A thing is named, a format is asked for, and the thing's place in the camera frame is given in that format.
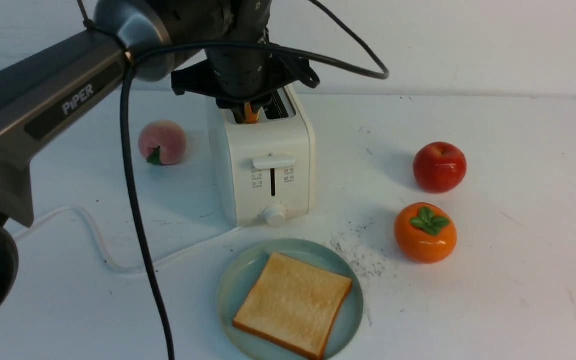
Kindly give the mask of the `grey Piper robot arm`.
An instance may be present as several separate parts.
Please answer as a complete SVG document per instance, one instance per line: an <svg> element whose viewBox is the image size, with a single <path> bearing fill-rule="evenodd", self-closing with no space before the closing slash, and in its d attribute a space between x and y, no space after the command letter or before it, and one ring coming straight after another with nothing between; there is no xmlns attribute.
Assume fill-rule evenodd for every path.
<svg viewBox="0 0 576 360"><path fill-rule="evenodd" d="M19 266L8 220L34 223L36 154L120 87L130 63L171 45L268 44L269 0L100 0L93 24L0 71L0 306Z"/></svg>

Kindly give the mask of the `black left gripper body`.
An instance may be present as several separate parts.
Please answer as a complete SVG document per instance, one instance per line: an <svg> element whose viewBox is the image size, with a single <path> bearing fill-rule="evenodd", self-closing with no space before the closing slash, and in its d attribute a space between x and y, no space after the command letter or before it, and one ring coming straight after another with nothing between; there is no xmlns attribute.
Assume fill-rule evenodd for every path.
<svg viewBox="0 0 576 360"><path fill-rule="evenodd" d="M320 78L302 57L273 54L242 47L204 50L206 60L171 73L171 88L177 96L187 92L215 99L220 109L254 110L270 104L272 95L294 82L309 88Z"/></svg>

